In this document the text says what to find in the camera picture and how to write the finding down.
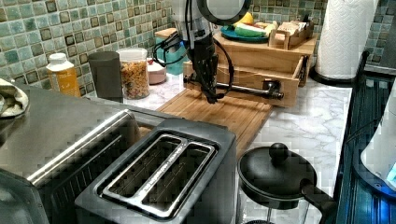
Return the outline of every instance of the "paper towel roll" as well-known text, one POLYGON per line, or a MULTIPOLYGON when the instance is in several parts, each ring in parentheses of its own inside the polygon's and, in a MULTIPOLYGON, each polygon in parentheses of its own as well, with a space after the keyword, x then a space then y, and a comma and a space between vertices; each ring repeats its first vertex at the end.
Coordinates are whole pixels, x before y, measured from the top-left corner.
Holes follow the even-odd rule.
POLYGON ((378 0, 332 0, 326 9, 315 70, 324 77, 356 76, 378 0))

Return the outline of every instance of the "honey bottle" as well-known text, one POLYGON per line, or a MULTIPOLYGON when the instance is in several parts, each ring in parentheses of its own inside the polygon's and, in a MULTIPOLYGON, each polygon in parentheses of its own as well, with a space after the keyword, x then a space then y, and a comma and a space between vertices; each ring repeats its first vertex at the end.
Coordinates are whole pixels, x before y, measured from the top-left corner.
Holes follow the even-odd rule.
POLYGON ((53 90, 66 95, 80 97, 75 66, 67 61, 64 53, 49 56, 49 81, 53 90))

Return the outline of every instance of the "toaster slot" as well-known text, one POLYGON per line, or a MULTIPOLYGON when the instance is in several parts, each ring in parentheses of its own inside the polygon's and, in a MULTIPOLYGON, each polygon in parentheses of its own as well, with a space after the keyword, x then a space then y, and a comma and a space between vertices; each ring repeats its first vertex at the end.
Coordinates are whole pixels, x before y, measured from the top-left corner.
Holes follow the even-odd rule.
POLYGON ((163 177, 143 199, 142 204, 161 211, 175 210, 188 189, 209 161, 211 147, 189 144, 163 177))
POLYGON ((131 165, 121 172, 106 189, 113 194, 125 198, 134 196, 139 188, 144 185, 181 143, 181 139, 163 134, 142 155, 134 160, 131 165))

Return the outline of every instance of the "pot handle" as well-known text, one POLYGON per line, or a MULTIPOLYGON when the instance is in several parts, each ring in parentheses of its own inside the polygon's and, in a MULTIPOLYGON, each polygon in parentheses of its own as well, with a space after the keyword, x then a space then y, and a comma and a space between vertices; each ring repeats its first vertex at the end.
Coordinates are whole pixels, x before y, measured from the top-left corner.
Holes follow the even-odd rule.
POLYGON ((317 188, 309 179, 302 179, 300 190, 304 198, 312 203, 322 214, 319 224, 333 223, 335 220, 337 203, 327 193, 317 188))

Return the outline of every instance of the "wooden cutting board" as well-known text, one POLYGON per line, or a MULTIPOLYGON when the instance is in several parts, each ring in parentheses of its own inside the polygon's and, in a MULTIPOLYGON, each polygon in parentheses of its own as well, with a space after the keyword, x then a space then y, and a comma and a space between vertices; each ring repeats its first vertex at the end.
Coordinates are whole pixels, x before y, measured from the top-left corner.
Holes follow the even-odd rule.
POLYGON ((200 91, 186 89, 157 110, 228 127, 236 134, 236 158, 239 158, 267 121, 272 108, 272 105, 227 96, 211 105, 200 91))

